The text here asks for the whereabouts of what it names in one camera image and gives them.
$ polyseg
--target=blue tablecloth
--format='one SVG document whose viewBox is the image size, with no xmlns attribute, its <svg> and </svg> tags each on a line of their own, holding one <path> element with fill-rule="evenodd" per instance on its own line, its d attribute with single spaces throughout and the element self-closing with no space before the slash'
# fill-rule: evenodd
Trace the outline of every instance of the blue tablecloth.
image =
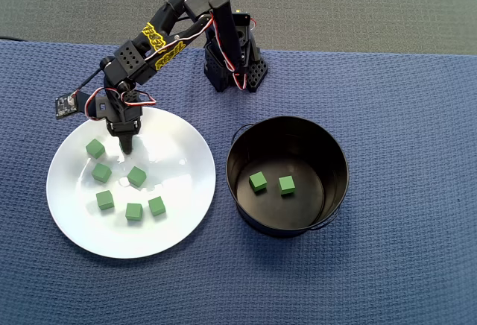
<svg viewBox="0 0 477 325">
<path fill-rule="evenodd" d="M 186 49 L 143 89 L 209 143 L 215 197 L 187 239 L 124 261 L 69 241 L 45 197 L 84 121 L 56 121 L 54 97 L 114 49 L 0 42 L 1 324 L 476 323 L 477 57 L 264 51 L 256 94 L 218 94 Z M 350 165 L 338 218 L 294 239 L 249 228 L 225 179 L 232 134 L 279 115 L 325 127 Z"/>
</svg>

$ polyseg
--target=red wire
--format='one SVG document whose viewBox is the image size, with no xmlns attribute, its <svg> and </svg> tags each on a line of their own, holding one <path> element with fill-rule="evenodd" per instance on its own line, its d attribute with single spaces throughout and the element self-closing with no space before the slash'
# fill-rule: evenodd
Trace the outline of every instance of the red wire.
<svg viewBox="0 0 477 325">
<path fill-rule="evenodd" d="M 140 90 L 136 90 L 136 91 L 140 94 L 147 95 L 150 101 L 140 101 L 140 102 L 137 102 L 137 103 L 128 103 L 128 102 L 124 101 L 124 94 L 126 92 L 123 92 L 121 94 L 121 101 L 129 107 L 143 107 L 143 106 L 146 106 L 146 105 L 156 105 L 157 104 L 157 101 L 151 95 L 149 95 L 147 92 L 142 92 Z"/>
</svg>

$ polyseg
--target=foam cube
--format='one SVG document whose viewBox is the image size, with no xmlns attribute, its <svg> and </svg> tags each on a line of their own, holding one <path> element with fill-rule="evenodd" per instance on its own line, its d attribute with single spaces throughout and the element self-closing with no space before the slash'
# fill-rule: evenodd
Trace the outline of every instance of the foam cube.
<svg viewBox="0 0 477 325">
<path fill-rule="evenodd" d="M 129 221 L 141 221 L 142 205 L 140 203 L 128 203 L 126 206 L 126 218 Z"/>
<path fill-rule="evenodd" d="M 265 176 L 262 172 L 257 172 L 256 174 L 251 175 L 249 182 L 252 186 L 252 190 L 255 192 L 267 187 L 267 180 L 265 179 Z"/>
<path fill-rule="evenodd" d="M 154 216 L 165 212 L 164 202 L 160 196 L 149 200 L 149 208 L 151 209 L 152 215 Z"/>
<path fill-rule="evenodd" d="M 136 187 L 140 187 L 146 179 L 146 173 L 136 166 L 133 167 L 129 175 L 127 176 L 129 183 L 132 183 Z"/>
<path fill-rule="evenodd" d="M 280 194 L 288 195 L 295 192 L 295 184 L 292 176 L 281 177 L 278 179 L 280 183 Z"/>
<path fill-rule="evenodd" d="M 106 183 L 111 176 L 111 169 L 102 163 L 96 165 L 95 169 L 92 170 L 92 176 L 95 180 Z"/>
<path fill-rule="evenodd" d="M 96 200 L 101 211 L 114 207 L 113 195 L 111 195 L 111 191 L 97 193 Z"/>
<path fill-rule="evenodd" d="M 86 145 L 86 152 L 97 159 L 104 154 L 104 146 L 97 139 L 93 139 L 88 145 Z"/>
</svg>

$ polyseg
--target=gray carpet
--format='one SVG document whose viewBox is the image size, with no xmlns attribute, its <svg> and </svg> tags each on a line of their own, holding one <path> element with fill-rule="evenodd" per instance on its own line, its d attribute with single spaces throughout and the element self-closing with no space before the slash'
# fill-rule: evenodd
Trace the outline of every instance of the gray carpet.
<svg viewBox="0 0 477 325">
<path fill-rule="evenodd" d="M 162 3 L 0 0 L 0 34 L 27 40 L 118 44 L 135 37 Z M 477 0 L 232 3 L 256 18 L 256 38 L 263 48 L 477 54 Z"/>
</svg>

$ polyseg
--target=black bowl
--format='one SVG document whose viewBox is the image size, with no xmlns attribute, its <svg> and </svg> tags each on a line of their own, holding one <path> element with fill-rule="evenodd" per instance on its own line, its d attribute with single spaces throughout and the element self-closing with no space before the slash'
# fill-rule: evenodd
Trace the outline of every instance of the black bowl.
<svg viewBox="0 0 477 325">
<path fill-rule="evenodd" d="M 268 184 L 255 193 L 249 176 L 259 171 Z M 295 191 L 282 196 L 278 179 L 289 175 Z M 227 183 L 249 225 L 269 236 L 293 237 L 320 229 L 338 215 L 349 172 L 343 151 L 326 130 L 280 116 L 252 125 L 233 143 Z"/>
</svg>

